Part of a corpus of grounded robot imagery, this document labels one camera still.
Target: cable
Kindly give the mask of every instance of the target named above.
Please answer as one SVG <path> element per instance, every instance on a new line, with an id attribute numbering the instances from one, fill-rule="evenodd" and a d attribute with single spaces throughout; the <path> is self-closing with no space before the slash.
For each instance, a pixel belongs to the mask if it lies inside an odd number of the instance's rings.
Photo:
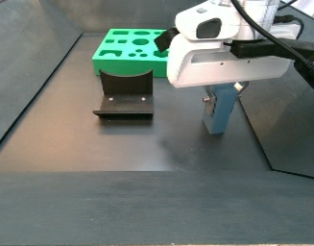
<path id="1" fill-rule="evenodd" d="M 300 18 L 295 17 L 292 14 L 287 14 L 287 15 L 283 15 L 283 16 L 276 16 L 274 20 L 273 20 L 273 24 L 289 23 L 289 22 L 293 22 L 293 21 L 297 21 L 299 24 L 300 24 L 300 30 L 299 30 L 299 35 L 297 35 L 297 39 L 299 39 L 301 34 L 303 34 L 303 32 L 304 32 L 304 28 L 305 28 L 304 21 Z"/>
<path id="2" fill-rule="evenodd" d="M 291 6 L 293 3 L 296 3 L 299 0 L 293 0 L 291 2 L 288 2 L 285 5 L 283 5 L 281 7 L 279 7 L 279 11 L 283 11 L 288 6 Z"/>
<path id="3" fill-rule="evenodd" d="M 288 46 L 284 42 L 281 42 L 257 23 L 256 21 L 250 18 L 250 16 L 248 15 L 248 13 L 245 12 L 242 6 L 240 5 L 240 3 L 237 2 L 237 0 L 232 0 L 236 10 L 238 11 L 238 13 L 241 14 L 242 18 L 245 19 L 245 21 L 248 22 L 248 24 L 256 29 L 256 31 L 265 36 L 272 43 L 274 43 L 277 46 L 280 46 L 283 49 L 285 49 L 288 52 L 291 52 L 293 54 L 293 56 L 297 58 L 297 60 L 300 62 L 303 62 L 304 64 L 309 64 L 309 61 L 307 60 L 307 58 L 291 47 Z"/>

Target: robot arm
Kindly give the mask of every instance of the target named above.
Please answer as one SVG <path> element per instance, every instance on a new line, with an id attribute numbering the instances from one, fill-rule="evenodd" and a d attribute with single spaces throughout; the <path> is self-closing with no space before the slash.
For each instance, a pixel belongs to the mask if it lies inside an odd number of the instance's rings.
<path id="1" fill-rule="evenodd" d="M 314 88 L 314 57 L 308 63 L 301 62 L 301 54 L 299 59 L 289 56 L 291 54 L 281 56 L 272 51 L 274 48 L 268 49 L 268 52 L 256 53 L 257 47 L 260 50 L 265 49 L 265 43 L 256 43 L 266 36 L 256 31 L 250 23 L 248 24 L 242 12 L 238 12 L 232 2 L 236 0 L 208 0 L 181 12 L 174 22 L 177 29 L 172 28 L 170 32 L 165 32 L 155 39 L 158 47 L 163 50 L 167 47 L 166 43 L 172 43 L 167 75 L 173 85 L 209 86 L 277 78 L 288 70 L 289 59 L 295 59 L 299 73 Z M 295 40 L 299 25 L 272 25 L 279 2 L 280 0 L 245 0 L 242 7 L 270 36 Z"/>

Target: green block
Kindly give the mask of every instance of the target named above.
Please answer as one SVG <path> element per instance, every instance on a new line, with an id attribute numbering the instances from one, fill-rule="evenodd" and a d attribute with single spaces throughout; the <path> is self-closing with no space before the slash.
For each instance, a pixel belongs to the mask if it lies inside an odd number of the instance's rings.
<path id="1" fill-rule="evenodd" d="M 138 75 L 153 69 L 154 77 L 167 77 L 169 51 L 159 52 L 154 43 L 165 30 L 110 29 L 93 56 L 99 69 L 117 75 Z"/>

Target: hole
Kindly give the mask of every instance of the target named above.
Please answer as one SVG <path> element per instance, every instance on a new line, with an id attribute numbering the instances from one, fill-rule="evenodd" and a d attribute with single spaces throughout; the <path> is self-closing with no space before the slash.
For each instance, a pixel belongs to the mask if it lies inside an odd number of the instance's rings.
<path id="1" fill-rule="evenodd" d="M 119 51 L 119 50 L 103 50 L 101 52 L 101 56 L 105 56 L 105 55 L 109 55 L 109 54 L 114 54 L 117 57 L 119 57 L 121 54 L 122 54 L 122 51 Z"/>
<path id="2" fill-rule="evenodd" d="M 114 35 L 129 35 L 130 32 L 129 31 L 114 31 L 113 34 Z"/>
<path id="3" fill-rule="evenodd" d="M 137 45 L 146 45 L 149 43 L 147 39 L 139 38 L 133 41 L 134 44 Z"/>
<path id="4" fill-rule="evenodd" d="M 169 53 L 170 53 L 170 51 L 165 51 L 165 52 L 159 52 L 158 50 L 155 50 L 154 52 L 153 52 L 153 55 L 155 56 L 155 57 L 158 57 L 158 58 L 166 58 L 167 56 L 169 56 Z"/>
<path id="5" fill-rule="evenodd" d="M 138 31 L 138 32 L 134 32 L 135 35 L 149 35 L 150 32 L 147 31 Z"/>

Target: black holder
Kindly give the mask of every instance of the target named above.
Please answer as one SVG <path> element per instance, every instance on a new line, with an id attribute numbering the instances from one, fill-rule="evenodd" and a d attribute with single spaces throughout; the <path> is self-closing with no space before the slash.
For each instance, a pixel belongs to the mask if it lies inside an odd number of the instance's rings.
<path id="1" fill-rule="evenodd" d="M 105 97 L 94 113 L 107 118 L 150 118 L 153 106 L 153 70 L 134 76 L 113 75 L 101 70 Z"/>

